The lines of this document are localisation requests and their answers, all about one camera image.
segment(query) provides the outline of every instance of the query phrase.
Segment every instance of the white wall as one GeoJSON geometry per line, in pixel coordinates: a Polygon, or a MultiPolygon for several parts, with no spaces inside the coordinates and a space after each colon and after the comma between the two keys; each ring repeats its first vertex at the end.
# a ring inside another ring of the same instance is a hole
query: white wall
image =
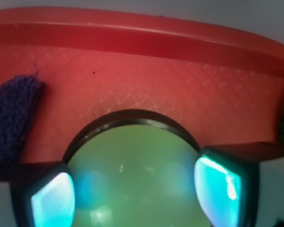
{"type": "Polygon", "coordinates": [[[284,0],[0,0],[0,9],[23,6],[162,15],[237,28],[284,44],[284,0]]]}

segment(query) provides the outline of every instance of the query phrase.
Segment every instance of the glowing lens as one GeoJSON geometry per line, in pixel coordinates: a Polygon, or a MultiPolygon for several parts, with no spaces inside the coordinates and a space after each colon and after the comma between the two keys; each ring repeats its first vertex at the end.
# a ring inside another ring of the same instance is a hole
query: glowing lens
{"type": "Polygon", "coordinates": [[[207,156],[195,164],[195,190],[214,226],[238,226],[241,178],[207,156]]]}
{"type": "Polygon", "coordinates": [[[31,199],[36,227],[71,226],[75,212],[75,192],[72,178],[58,174],[31,199]]]}

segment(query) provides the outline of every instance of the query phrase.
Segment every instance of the green translucent dome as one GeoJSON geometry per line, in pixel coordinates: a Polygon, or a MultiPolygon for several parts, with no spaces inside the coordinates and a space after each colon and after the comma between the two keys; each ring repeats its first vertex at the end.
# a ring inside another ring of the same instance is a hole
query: green translucent dome
{"type": "Polygon", "coordinates": [[[70,159],[73,226],[210,226],[195,193],[196,150],[149,125],[126,125],[88,140],[70,159]]]}

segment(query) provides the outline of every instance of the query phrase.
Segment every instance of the textured crosshatch pattern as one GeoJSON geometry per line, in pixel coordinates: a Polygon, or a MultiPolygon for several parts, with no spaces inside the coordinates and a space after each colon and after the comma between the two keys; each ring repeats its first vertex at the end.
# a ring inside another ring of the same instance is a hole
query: textured crosshatch pattern
{"type": "Polygon", "coordinates": [[[273,140],[284,79],[209,64],[59,47],[0,45],[0,84],[47,84],[23,162],[61,160],[73,137],[112,111],[138,108],[182,124],[200,146],[273,140]]]}

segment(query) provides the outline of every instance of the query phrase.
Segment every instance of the blue knitted fabric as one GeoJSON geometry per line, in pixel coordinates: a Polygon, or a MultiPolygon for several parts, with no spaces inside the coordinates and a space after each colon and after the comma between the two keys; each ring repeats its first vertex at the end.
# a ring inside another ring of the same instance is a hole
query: blue knitted fabric
{"type": "Polygon", "coordinates": [[[0,86],[0,165],[19,160],[44,87],[25,75],[0,86]]]}

